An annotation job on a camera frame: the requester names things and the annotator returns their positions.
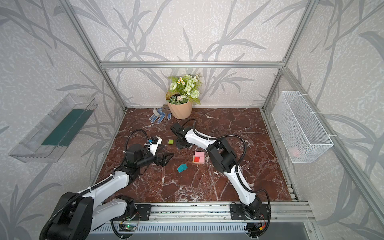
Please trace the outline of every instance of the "wallpaper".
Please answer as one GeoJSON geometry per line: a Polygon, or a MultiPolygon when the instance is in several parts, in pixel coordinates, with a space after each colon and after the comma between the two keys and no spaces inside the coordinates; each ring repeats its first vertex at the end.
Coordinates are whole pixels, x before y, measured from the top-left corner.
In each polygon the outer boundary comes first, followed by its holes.
{"type": "Polygon", "coordinates": [[[281,61],[307,0],[70,0],[103,61],[281,61]]]}
{"type": "Polygon", "coordinates": [[[384,197],[384,1],[319,5],[289,68],[384,197]]]}
{"type": "Polygon", "coordinates": [[[277,74],[275,68],[113,68],[113,83],[127,106],[161,107],[166,103],[168,76],[203,75],[200,107],[262,106],[277,74]]]}
{"type": "Polygon", "coordinates": [[[310,203],[325,240],[384,239],[384,229],[332,149],[312,163],[292,164],[271,116],[281,91],[292,90],[282,77],[265,111],[298,198],[310,203]]]}
{"type": "Polygon", "coordinates": [[[38,239],[59,197],[92,182],[123,116],[58,2],[0,1],[0,238],[38,239]],[[98,107],[56,163],[8,153],[68,93],[98,107]]]}

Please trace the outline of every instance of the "flower pot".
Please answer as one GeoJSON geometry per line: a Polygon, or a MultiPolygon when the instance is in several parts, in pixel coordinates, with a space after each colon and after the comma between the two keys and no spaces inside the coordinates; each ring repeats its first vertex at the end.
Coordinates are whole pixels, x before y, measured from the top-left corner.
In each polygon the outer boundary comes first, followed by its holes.
{"type": "Polygon", "coordinates": [[[168,103],[170,112],[177,119],[185,119],[191,115],[192,103],[190,101],[183,104],[168,103]]]}

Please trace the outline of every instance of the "white wire basket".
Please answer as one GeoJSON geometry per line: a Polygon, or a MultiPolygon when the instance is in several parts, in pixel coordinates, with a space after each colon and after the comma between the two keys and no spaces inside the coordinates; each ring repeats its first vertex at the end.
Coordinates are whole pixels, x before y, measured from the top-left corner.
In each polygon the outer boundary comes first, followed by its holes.
{"type": "Polygon", "coordinates": [[[293,163],[313,162],[333,146],[316,114],[298,91],[282,91],[272,117],[293,163]]]}

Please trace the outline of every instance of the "black cable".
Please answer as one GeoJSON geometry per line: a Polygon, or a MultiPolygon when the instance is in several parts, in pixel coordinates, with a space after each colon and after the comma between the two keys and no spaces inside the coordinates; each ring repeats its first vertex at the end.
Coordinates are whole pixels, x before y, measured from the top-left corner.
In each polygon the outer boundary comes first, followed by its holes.
{"type": "Polygon", "coordinates": [[[115,228],[115,225],[113,224],[113,221],[112,219],[110,220],[111,222],[111,227],[112,227],[112,231],[113,233],[119,238],[119,239],[128,239],[129,237],[125,238],[122,234],[119,234],[119,232],[116,230],[115,228]]]}
{"type": "MultiPolygon", "coordinates": [[[[105,183],[109,182],[111,179],[113,178],[113,176],[110,176],[109,178],[103,180],[102,182],[94,185],[91,187],[91,190],[95,190],[96,188],[104,185],[105,183]]],[[[46,236],[47,236],[47,232],[49,230],[49,228],[52,226],[53,224],[53,220],[66,208],[68,207],[69,205],[71,205],[73,202],[75,202],[76,200],[78,200],[80,197],[82,197],[83,195],[89,193],[91,190],[89,189],[86,189],[78,194],[76,194],[75,196],[73,196],[72,198],[70,198],[68,200],[68,202],[66,202],[60,209],[58,209],[54,214],[52,214],[52,216],[48,219],[48,221],[45,223],[45,225],[43,226],[41,232],[40,232],[40,236],[39,236],[39,240],[46,240],[46,236]]]]}
{"type": "Polygon", "coordinates": [[[120,164],[119,164],[119,166],[118,166],[117,168],[119,168],[119,167],[121,167],[121,166],[123,165],[124,160],[125,160],[125,158],[127,157],[127,153],[126,153],[126,152],[127,152],[127,148],[128,148],[128,141],[129,141],[129,139],[132,137],[132,135],[133,135],[135,132],[138,132],[138,131],[144,133],[144,135],[145,135],[147,141],[149,140],[149,137],[148,137],[147,133],[146,133],[143,129],[139,128],[139,129],[135,129],[135,130],[133,130],[133,131],[131,132],[131,134],[127,137],[127,140],[125,141],[125,145],[124,145],[124,152],[125,152],[125,154],[124,154],[124,157],[123,157],[122,161],[120,162],[120,164]]]}
{"type": "Polygon", "coordinates": [[[182,127],[184,127],[184,125],[185,125],[187,122],[192,121],[192,120],[195,120],[195,119],[194,119],[194,118],[190,118],[190,119],[188,119],[185,123],[183,123],[182,127]]]}
{"type": "MultiPolygon", "coordinates": [[[[238,136],[238,135],[235,135],[235,134],[228,134],[228,135],[224,135],[224,136],[220,136],[220,137],[205,137],[205,136],[203,136],[203,135],[201,135],[201,134],[199,134],[199,133],[196,132],[195,125],[196,125],[196,120],[194,120],[194,122],[193,122],[193,126],[192,126],[193,132],[194,132],[198,137],[201,137],[201,138],[206,139],[206,140],[220,140],[220,139],[222,139],[222,138],[226,138],[226,137],[237,137],[237,138],[239,138],[239,139],[241,140],[241,142],[243,143],[243,154],[242,154],[241,157],[239,158],[239,161],[236,162],[236,167],[235,167],[235,173],[236,173],[236,176],[237,176],[237,178],[239,179],[239,182],[240,182],[241,186],[242,186],[245,190],[247,190],[248,192],[255,193],[255,194],[258,193],[258,192],[265,192],[265,195],[266,195],[266,198],[267,198],[267,201],[268,201],[268,208],[269,208],[269,209],[268,209],[268,210],[269,210],[268,213],[269,213],[269,216],[270,216],[270,214],[271,214],[271,201],[270,201],[268,192],[267,192],[265,189],[259,189],[259,190],[256,190],[256,191],[253,191],[253,190],[249,189],[249,188],[248,188],[247,186],[245,186],[245,184],[243,183],[242,179],[240,178],[240,174],[239,174],[239,172],[238,172],[238,167],[239,167],[241,161],[244,159],[245,154],[246,154],[246,152],[247,152],[247,144],[246,144],[245,140],[244,140],[242,137],[240,137],[240,136],[238,136]]],[[[263,234],[266,232],[266,230],[268,229],[268,226],[269,226],[270,221],[271,221],[271,220],[270,220],[270,217],[268,217],[267,224],[266,224],[266,226],[265,226],[263,232],[262,232],[259,236],[263,235],[263,234]]]]}

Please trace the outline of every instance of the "metal vent grille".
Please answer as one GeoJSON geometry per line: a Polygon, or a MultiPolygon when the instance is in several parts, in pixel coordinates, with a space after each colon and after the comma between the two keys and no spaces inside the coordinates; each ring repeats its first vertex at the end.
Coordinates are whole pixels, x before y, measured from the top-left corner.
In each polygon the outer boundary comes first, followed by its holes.
{"type": "MultiPolygon", "coordinates": [[[[243,233],[243,223],[139,223],[135,233],[243,233]]],[[[91,232],[113,233],[109,223],[91,232]]]]}
{"type": "Polygon", "coordinates": [[[333,146],[316,114],[298,91],[282,91],[272,117],[293,163],[313,162],[333,146]]]}

